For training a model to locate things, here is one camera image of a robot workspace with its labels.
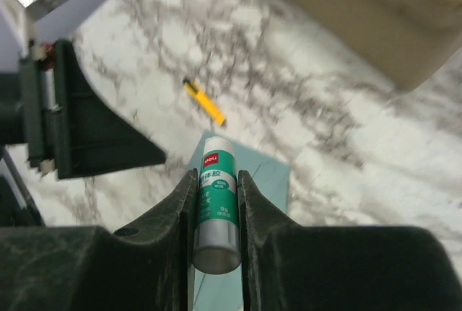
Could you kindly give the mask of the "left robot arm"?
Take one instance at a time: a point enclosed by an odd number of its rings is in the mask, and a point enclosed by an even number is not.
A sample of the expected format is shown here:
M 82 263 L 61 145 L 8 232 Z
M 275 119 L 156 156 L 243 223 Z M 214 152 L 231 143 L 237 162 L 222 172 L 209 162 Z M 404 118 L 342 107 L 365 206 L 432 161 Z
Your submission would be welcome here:
M 1 74 L 1 225 L 42 226 L 43 218 L 6 146 L 24 144 L 31 168 L 60 179 L 161 165 L 166 154 L 114 113 L 91 88 L 69 40 Z

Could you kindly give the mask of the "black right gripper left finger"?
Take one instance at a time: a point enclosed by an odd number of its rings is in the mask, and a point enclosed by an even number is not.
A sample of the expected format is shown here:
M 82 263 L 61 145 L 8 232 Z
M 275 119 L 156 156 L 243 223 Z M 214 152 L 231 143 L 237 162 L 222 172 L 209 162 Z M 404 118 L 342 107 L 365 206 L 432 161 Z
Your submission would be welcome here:
M 191 310 L 198 176 L 115 232 L 3 227 L 3 310 Z

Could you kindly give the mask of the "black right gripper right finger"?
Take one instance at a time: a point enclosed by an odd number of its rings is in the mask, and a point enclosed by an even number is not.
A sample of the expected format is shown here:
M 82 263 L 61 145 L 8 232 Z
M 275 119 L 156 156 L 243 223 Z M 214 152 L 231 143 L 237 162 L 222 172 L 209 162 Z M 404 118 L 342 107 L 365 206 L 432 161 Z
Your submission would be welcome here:
M 245 310 L 459 310 L 444 247 L 413 226 L 304 227 L 238 175 Z

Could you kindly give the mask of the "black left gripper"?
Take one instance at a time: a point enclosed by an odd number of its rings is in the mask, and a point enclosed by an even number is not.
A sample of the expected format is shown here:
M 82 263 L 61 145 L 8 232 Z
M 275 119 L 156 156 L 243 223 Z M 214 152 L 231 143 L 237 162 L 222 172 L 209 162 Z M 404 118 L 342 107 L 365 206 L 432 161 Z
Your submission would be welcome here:
M 28 56 L 16 72 L 1 72 L 1 146 L 25 144 L 30 167 L 57 169 L 60 179 L 164 164 L 164 151 L 91 88 L 72 42 L 58 40 L 54 52 L 55 68 L 50 56 Z M 48 115 L 56 104 L 52 146 Z

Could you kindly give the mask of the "green white glue stick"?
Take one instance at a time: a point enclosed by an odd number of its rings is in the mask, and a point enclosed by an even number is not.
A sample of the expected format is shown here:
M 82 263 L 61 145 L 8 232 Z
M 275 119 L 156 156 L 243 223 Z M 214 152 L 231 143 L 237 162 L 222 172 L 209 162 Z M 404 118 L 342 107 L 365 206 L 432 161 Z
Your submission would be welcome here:
M 241 263 L 234 147 L 219 136 L 204 144 L 192 260 L 197 270 L 211 275 L 229 273 Z

